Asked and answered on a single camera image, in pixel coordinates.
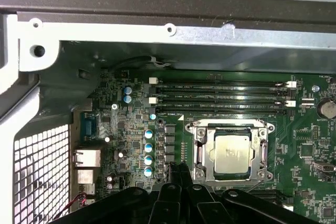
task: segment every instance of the screw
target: screw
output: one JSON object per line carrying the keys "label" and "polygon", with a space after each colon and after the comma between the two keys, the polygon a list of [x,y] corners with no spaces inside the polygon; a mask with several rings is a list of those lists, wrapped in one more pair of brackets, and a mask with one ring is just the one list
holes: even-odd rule
{"label": "screw", "polygon": [[265,173],[264,173],[264,172],[258,172],[258,175],[259,175],[261,178],[264,178]]}
{"label": "screw", "polygon": [[237,197],[238,196],[238,193],[236,191],[229,191],[229,195],[231,197]]}
{"label": "screw", "polygon": [[196,190],[196,191],[199,191],[199,190],[202,189],[202,187],[200,185],[194,185],[193,189]]}
{"label": "screw", "polygon": [[199,136],[205,136],[205,130],[204,129],[199,129],[197,133],[198,133]]}
{"label": "screw", "polygon": [[202,178],[202,177],[203,177],[203,173],[200,172],[200,171],[198,171],[198,172],[196,173],[196,177],[197,177],[197,178]]}
{"label": "screw", "polygon": [[317,85],[313,85],[313,87],[311,87],[311,90],[312,90],[313,92],[319,92],[319,91],[320,91],[320,87],[317,86]]}

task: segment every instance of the cpu socket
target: cpu socket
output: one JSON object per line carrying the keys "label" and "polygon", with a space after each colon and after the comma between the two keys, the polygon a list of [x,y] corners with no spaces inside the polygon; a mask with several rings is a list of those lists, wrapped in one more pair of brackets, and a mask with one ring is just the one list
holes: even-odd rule
{"label": "cpu socket", "polygon": [[209,186],[254,185],[267,171],[273,124],[254,119],[201,119],[185,126],[194,138],[193,179]]}

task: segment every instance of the screw hole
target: screw hole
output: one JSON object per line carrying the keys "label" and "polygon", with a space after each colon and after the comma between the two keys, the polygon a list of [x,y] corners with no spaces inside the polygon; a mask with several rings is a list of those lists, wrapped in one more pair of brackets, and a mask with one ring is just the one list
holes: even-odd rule
{"label": "screw hole", "polygon": [[46,49],[43,46],[32,46],[30,53],[35,57],[42,57],[46,53]]}

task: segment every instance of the cable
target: cable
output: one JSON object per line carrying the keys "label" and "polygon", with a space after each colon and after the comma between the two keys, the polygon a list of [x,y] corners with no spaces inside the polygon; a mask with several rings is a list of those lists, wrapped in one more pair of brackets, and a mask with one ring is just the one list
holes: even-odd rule
{"label": "cable", "polygon": [[248,193],[248,192],[252,191],[253,189],[257,188],[259,185],[261,185],[263,182],[264,182],[263,180],[259,181],[254,186],[251,186],[250,188],[248,188],[245,192]]}
{"label": "cable", "polygon": [[171,64],[170,63],[163,63],[160,61],[156,60],[156,57],[151,56],[151,55],[143,55],[143,56],[138,56],[138,57],[133,57],[129,58],[123,61],[118,62],[116,65],[114,65],[112,68],[110,68],[111,71],[115,71],[117,69],[132,65],[132,64],[144,64],[146,62],[152,62],[154,66],[157,68],[164,68],[164,67],[169,67]]}
{"label": "cable", "polygon": [[81,202],[81,204],[83,205],[85,203],[85,201],[86,201],[86,193],[79,193],[75,198],[73,198],[72,201],[70,201],[69,203],[67,203],[67,205],[65,207],[63,207],[63,209],[52,218],[52,220],[58,219],[65,210],[67,210],[68,208],[70,208],[72,206],[72,204],[75,203],[81,197],[84,198],[82,200],[82,202]]}

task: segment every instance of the ram slot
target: ram slot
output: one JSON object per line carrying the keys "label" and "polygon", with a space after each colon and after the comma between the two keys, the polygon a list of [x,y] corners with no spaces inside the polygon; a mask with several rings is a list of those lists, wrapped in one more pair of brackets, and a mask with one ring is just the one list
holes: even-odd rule
{"label": "ram slot", "polygon": [[175,95],[175,94],[180,94],[180,95],[191,95],[191,94],[199,94],[199,95],[275,95],[279,97],[285,97],[287,95],[287,92],[284,90],[238,90],[238,89],[229,89],[229,90],[211,90],[211,89],[176,89],[176,88],[169,88],[169,89],[156,89],[155,90],[156,94],[159,95]]}
{"label": "ram slot", "polygon": [[170,104],[178,103],[185,104],[201,104],[201,105],[213,105],[213,104],[236,104],[236,105],[285,105],[286,101],[280,100],[200,100],[200,99],[160,99],[159,103]]}
{"label": "ram slot", "polygon": [[209,81],[209,80],[160,80],[158,86],[246,86],[246,87],[269,87],[281,88],[286,86],[286,82],[274,81]]}
{"label": "ram slot", "polygon": [[157,108],[159,114],[165,113],[209,113],[209,114],[286,114],[282,109],[219,109],[219,108]]}

